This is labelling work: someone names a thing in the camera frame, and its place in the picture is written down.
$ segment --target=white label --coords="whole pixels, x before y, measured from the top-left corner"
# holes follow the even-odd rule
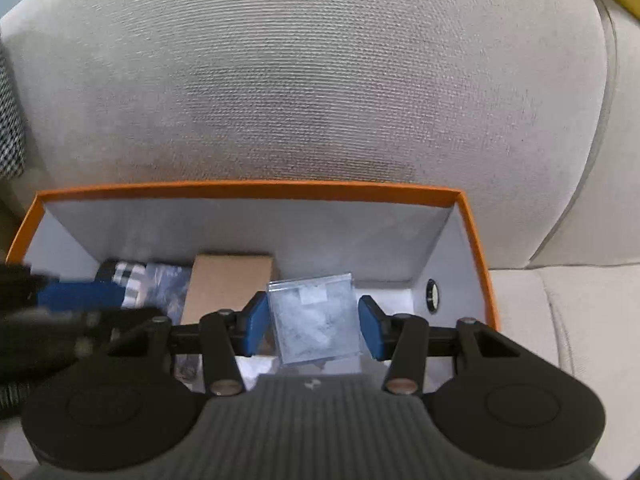
[[[308,305],[312,303],[326,302],[326,287],[324,285],[299,286],[300,303]]]

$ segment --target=blue gripper pad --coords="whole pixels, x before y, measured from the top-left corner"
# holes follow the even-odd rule
[[[247,313],[246,335],[242,342],[245,356],[252,356],[258,351],[270,320],[269,301],[266,292],[262,292],[255,301],[254,307]]]
[[[382,327],[380,320],[367,304],[370,296],[363,296],[358,301],[358,317],[360,318],[360,331],[367,343],[371,356],[377,361],[384,359],[384,341],[382,339]]]

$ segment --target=blue fabric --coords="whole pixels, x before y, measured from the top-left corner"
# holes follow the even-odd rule
[[[38,293],[38,306],[52,312],[119,309],[124,288],[107,282],[52,282]]]

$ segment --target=clear plastic bag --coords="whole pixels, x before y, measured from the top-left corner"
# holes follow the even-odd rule
[[[271,282],[268,295],[283,365],[360,354],[360,322],[350,274]]]

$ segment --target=fabric upholstery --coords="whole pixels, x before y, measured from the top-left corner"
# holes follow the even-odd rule
[[[492,270],[501,332],[558,366],[556,331],[545,286],[534,270]]]
[[[640,26],[604,0],[616,38],[616,78],[594,165],[535,265],[611,265],[640,261]]]
[[[575,377],[606,409],[593,462],[614,480],[626,478],[640,463],[640,266],[537,272],[564,320]]]
[[[108,182],[437,184],[468,193],[493,267],[568,203],[606,74],[593,0],[24,0],[0,27],[23,208]]]
[[[15,102],[14,85],[9,79],[0,49],[0,178],[11,178],[24,169],[24,127]]]

